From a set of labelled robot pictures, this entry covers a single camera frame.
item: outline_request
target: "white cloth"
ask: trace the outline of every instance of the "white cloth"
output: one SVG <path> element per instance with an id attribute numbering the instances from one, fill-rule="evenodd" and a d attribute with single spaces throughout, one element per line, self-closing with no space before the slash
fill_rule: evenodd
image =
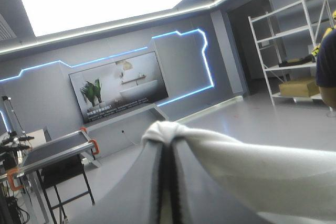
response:
<path id="1" fill-rule="evenodd" d="M 276 224 L 336 223 L 336 152 L 244 144 L 172 122 L 142 137 L 169 144 L 186 139 L 205 170 L 247 207 Z"/>

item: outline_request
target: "bathtub image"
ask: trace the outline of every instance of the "bathtub image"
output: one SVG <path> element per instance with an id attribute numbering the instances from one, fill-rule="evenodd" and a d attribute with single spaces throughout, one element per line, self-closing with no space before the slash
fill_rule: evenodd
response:
<path id="1" fill-rule="evenodd" d="M 120 95 L 126 102 L 132 102 L 141 98 L 150 97 L 154 95 L 157 90 L 158 82 L 154 80 L 120 91 Z"/>

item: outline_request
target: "television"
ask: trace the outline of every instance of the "television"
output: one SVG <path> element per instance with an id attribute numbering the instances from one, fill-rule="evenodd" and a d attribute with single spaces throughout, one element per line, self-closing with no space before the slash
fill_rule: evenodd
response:
<path id="1" fill-rule="evenodd" d="M 84 123 L 168 97 L 155 52 L 71 73 Z"/>

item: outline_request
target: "display stand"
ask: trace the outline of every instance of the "display stand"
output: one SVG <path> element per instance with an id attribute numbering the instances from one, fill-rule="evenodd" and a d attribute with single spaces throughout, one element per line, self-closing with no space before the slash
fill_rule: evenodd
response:
<path id="1" fill-rule="evenodd" d="M 98 141 L 101 153 L 109 156 L 138 145 L 142 134 L 155 121 L 167 121 L 168 116 L 156 104 L 142 104 L 84 125 L 91 138 Z"/>

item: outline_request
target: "metal shelving unit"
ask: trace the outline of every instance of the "metal shelving unit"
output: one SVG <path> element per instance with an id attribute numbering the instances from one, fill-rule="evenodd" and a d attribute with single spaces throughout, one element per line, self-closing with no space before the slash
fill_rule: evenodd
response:
<path id="1" fill-rule="evenodd" d="M 251 25 L 251 30 L 252 30 L 253 38 L 254 38 L 254 41 L 255 41 L 255 44 L 256 44 L 256 48 L 257 48 L 257 51 L 258 51 L 261 67 L 262 67 L 262 70 L 264 72 L 264 76 L 265 76 L 268 92 L 269 92 L 269 95 L 270 95 L 270 98 L 271 98 L 273 106 L 275 106 L 274 98 L 293 98 L 295 101 L 297 101 L 297 100 L 304 100 L 304 99 L 302 99 L 302 98 L 296 98 L 296 97 L 285 97 L 285 96 L 281 96 L 280 93 L 273 93 L 272 90 L 271 90 L 270 84 L 269 84 L 267 72 L 271 72 L 275 77 L 277 77 L 281 82 L 284 83 L 284 82 L 287 81 L 287 77 L 284 74 L 284 70 L 290 70 L 290 69 L 291 70 L 295 70 L 295 69 L 302 69 L 302 68 L 314 68 L 314 67 L 316 67 L 316 63 L 310 62 L 310 63 L 306 63 L 306 64 L 302 64 L 302 65 L 288 66 L 288 67 L 279 67 L 278 65 L 275 65 L 275 66 L 272 66 L 272 67 L 268 67 L 268 66 L 266 66 L 264 64 L 264 61 L 262 59 L 263 57 L 261 55 L 261 51 L 263 49 L 266 49 L 266 48 L 269 48 L 269 47 L 274 47 L 275 51 L 277 53 L 277 56 L 278 56 L 278 61 L 279 61 L 279 63 L 282 63 L 282 58 L 281 58 L 281 55 L 280 55 L 280 52 L 279 52 L 279 48 L 278 48 L 276 39 L 283 38 L 283 37 L 286 37 L 286 36 L 289 36 L 289 35 L 293 35 L 293 34 L 297 34 L 297 33 L 301 33 L 303 31 L 309 31 L 311 42 L 312 42 L 313 46 L 315 47 L 317 45 L 316 40 L 317 40 L 317 37 L 318 37 L 318 34 L 319 34 L 319 29 L 320 29 L 321 23 L 322 23 L 322 17 L 323 17 L 323 14 L 324 14 L 325 10 L 326 10 L 326 12 L 328 14 L 328 20 L 327 21 L 330 22 L 331 27 L 334 26 L 334 21 L 332 19 L 332 15 L 331 15 L 331 11 L 330 11 L 330 6 L 329 6 L 328 0 L 323 0 L 323 4 L 322 4 L 322 9 L 321 9 L 321 12 L 320 12 L 319 20 L 315 24 L 312 24 L 312 22 L 310 20 L 308 8 L 307 8 L 307 1 L 311 1 L 311 0 L 299 0 L 299 1 L 296 1 L 296 2 L 294 2 L 292 4 L 284 6 L 284 7 L 280 8 L 280 9 L 277 9 L 277 10 L 275 10 L 273 12 L 270 12 L 270 13 L 266 12 L 262 16 L 254 17 L 254 18 L 248 17 L 250 25 Z M 307 24 L 304 25 L 304 26 L 301 26 L 301 27 L 290 29 L 288 31 L 283 31 L 283 32 L 280 32 L 280 33 L 274 33 L 270 17 L 273 16 L 273 15 L 276 15 L 277 13 L 283 12 L 283 11 L 285 11 L 287 9 L 293 8 L 295 6 L 300 6 L 300 5 L 302 5 L 303 11 L 305 13 L 305 19 L 307 21 Z M 267 19 L 267 22 L 268 22 L 268 25 L 269 25 L 269 28 L 270 28 L 271 37 L 263 38 L 263 39 L 257 39 L 255 30 L 254 30 L 254 27 L 253 27 L 253 23 L 255 23 L 257 21 L 260 21 L 260 20 L 263 20 L 265 18 Z M 316 26 L 316 32 L 315 33 L 314 33 L 314 30 L 313 30 L 313 26 Z M 259 44 L 261 44 L 262 42 L 267 42 L 267 41 L 273 41 L 273 42 L 270 45 L 267 45 L 265 47 L 260 47 L 259 46 Z M 277 71 L 281 71 L 282 72 L 282 78 L 283 79 L 277 74 Z M 308 99 L 310 99 L 310 100 L 322 100 L 321 94 L 313 95 L 313 96 L 311 96 Z"/>

